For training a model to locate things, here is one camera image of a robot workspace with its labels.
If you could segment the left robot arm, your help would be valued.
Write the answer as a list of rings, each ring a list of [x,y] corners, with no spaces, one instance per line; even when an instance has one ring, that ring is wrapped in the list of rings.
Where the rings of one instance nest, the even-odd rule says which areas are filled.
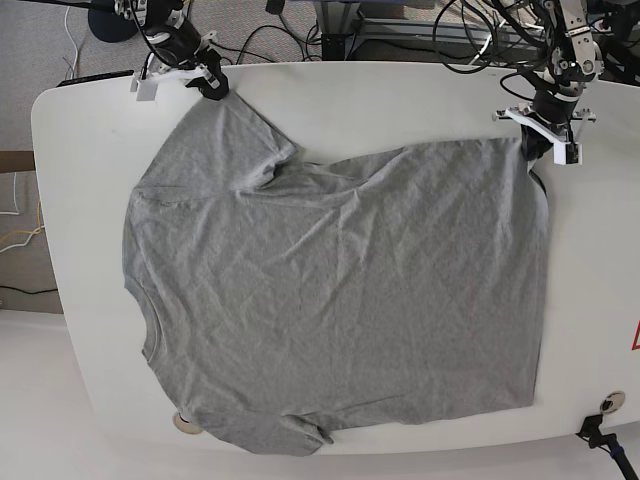
[[[529,45],[538,50],[537,63],[522,66],[504,76],[500,84],[521,77],[534,88],[532,98],[522,97],[516,106],[498,110],[495,117],[512,120],[521,129],[521,155],[527,162],[553,154],[557,165],[580,165],[580,137],[585,126],[597,120],[589,108],[578,107],[587,84],[596,80],[604,64],[584,1],[531,1],[542,22],[542,36],[534,38],[501,1],[493,3],[504,20]]]

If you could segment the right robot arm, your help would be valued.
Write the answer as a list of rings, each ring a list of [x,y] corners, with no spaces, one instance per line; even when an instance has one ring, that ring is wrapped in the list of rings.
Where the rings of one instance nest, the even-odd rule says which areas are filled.
[[[182,1],[114,3],[115,13],[135,25],[151,57],[162,65],[160,71],[152,73],[150,62],[145,61],[133,75],[130,91],[138,101],[153,101],[159,85],[165,81],[180,81],[214,101],[223,99],[230,91],[213,35],[201,35],[183,8]]]

